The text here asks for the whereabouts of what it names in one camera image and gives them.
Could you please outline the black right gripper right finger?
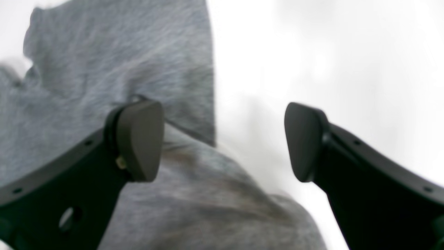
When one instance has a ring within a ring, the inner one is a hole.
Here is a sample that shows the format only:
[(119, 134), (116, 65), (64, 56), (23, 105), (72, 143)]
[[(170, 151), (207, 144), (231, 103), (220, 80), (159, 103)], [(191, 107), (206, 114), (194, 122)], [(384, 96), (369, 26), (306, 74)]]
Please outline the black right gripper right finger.
[(349, 249), (443, 249), (442, 187), (330, 123), (320, 109), (288, 104), (284, 130), (295, 177), (324, 191)]

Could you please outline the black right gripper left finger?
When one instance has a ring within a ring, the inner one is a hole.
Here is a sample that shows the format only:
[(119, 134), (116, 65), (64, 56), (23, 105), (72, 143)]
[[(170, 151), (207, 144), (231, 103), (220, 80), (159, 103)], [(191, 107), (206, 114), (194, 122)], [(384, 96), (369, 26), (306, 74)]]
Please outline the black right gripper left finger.
[(1, 188), (1, 241), (14, 250), (95, 250), (128, 182), (160, 167), (164, 112), (139, 101), (51, 163)]

